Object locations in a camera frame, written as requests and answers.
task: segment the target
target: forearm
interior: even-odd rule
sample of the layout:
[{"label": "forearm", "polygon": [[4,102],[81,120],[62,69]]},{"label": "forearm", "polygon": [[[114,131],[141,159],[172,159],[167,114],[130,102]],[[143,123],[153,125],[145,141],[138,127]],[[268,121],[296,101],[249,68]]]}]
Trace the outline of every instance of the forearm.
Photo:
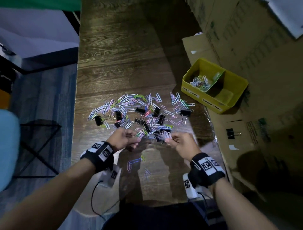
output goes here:
[{"label": "forearm", "polygon": [[0,229],[58,229],[94,173],[89,160],[80,160],[6,213]]},{"label": "forearm", "polygon": [[277,230],[277,227],[241,193],[235,190],[225,178],[221,178],[215,185],[211,186],[210,191],[229,229]]}]

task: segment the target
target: blue floor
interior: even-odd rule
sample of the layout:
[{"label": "blue floor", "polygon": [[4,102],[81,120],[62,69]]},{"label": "blue floor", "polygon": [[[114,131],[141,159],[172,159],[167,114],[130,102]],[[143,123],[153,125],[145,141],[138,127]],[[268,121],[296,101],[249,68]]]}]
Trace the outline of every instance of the blue floor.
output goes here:
[{"label": "blue floor", "polygon": [[[21,76],[13,86],[10,110],[19,117],[20,123],[36,121],[57,123],[62,126],[40,153],[59,172],[67,170],[71,163],[76,77],[77,65],[73,64]],[[49,127],[31,130],[22,128],[21,131],[22,140],[33,149],[38,150],[54,129]],[[15,175],[31,158],[30,153],[20,149]],[[21,175],[40,176],[54,175],[54,173],[40,161],[34,159]],[[0,193],[0,216],[49,180],[12,180],[8,189]],[[104,221],[100,217],[87,218],[71,211],[59,229],[99,230],[103,224]]]}]

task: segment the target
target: black wristband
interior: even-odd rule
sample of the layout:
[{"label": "black wristband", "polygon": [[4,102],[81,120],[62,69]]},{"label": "black wristband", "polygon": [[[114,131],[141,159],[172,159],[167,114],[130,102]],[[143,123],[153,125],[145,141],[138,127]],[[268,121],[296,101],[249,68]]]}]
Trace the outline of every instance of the black wristband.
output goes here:
[{"label": "black wristband", "polygon": [[190,162],[190,166],[191,171],[188,174],[188,179],[194,188],[197,185],[208,187],[220,178],[225,177],[225,171],[206,153],[195,155]]},{"label": "black wristband", "polygon": [[114,164],[114,149],[112,145],[106,141],[97,142],[86,150],[80,157],[89,159],[96,167],[96,173],[107,168],[112,170]]}]

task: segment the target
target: container label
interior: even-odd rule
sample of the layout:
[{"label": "container label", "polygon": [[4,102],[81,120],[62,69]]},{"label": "container label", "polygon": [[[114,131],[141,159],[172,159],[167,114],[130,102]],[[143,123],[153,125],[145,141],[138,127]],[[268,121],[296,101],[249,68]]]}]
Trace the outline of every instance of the container label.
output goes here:
[{"label": "container label", "polygon": [[185,88],[184,86],[182,86],[182,88],[183,88],[184,90],[186,90],[187,92],[191,93],[192,95],[194,95],[196,98],[199,98],[199,97],[200,97],[200,95],[197,95],[196,93],[194,93],[193,91],[190,91],[189,89]]},{"label": "container label", "polygon": [[213,103],[210,103],[209,101],[207,101],[206,99],[202,99],[202,101],[204,101],[205,103],[209,104],[210,106],[214,107],[215,109],[222,111],[221,108],[219,108],[218,106],[214,105]]}]

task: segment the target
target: yellow plastic box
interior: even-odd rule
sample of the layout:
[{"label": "yellow plastic box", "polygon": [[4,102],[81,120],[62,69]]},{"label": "yellow plastic box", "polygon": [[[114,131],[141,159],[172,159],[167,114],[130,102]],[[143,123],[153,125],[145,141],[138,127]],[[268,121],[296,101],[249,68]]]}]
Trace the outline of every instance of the yellow plastic box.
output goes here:
[{"label": "yellow plastic box", "polygon": [[[202,78],[204,75],[211,83],[213,77],[218,73],[219,79],[207,92],[203,92],[190,84],[195,76]],[[247,86],[248,81],[245,78],[204,58],[199,58],[184,75],[181,91],[220,114],[236,104]]]}]

